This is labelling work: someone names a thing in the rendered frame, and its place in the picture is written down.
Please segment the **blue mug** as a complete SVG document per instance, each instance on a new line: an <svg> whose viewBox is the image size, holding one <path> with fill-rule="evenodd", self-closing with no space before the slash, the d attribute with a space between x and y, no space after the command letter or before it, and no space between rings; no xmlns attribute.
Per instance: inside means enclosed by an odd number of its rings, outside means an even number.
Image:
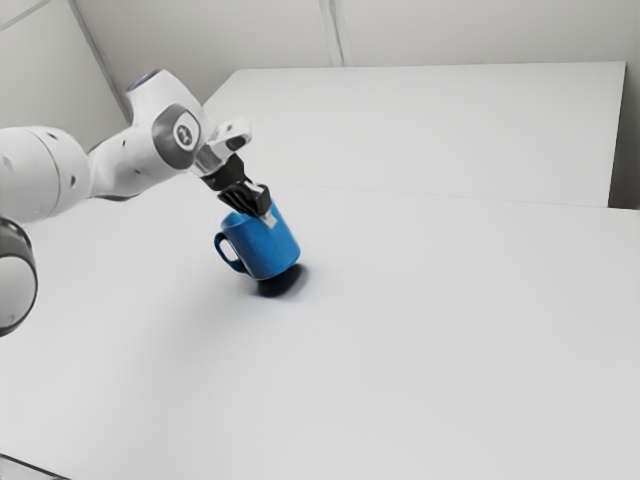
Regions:
<svg viewBox="0 0 640 480"><path fill-rule="evenodd" d="M267 280L288 270L301 255L301 248L275 201L267 218L236 211L221 222L214 248L234 271L256 280Z"/></svg>

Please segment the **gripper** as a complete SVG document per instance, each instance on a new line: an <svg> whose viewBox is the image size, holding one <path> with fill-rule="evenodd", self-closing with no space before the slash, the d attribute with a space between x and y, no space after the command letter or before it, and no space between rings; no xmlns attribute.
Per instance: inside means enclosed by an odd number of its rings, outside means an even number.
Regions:
<svg viewBox="0 0 640 480"><path fill-rule="evenodd" d="M245 173L244 162L234 154L215 172L202 178L217 197L239 213L258 218L269 229L277 224L271 213L271 195L264 184L255 184Z"/></svg>

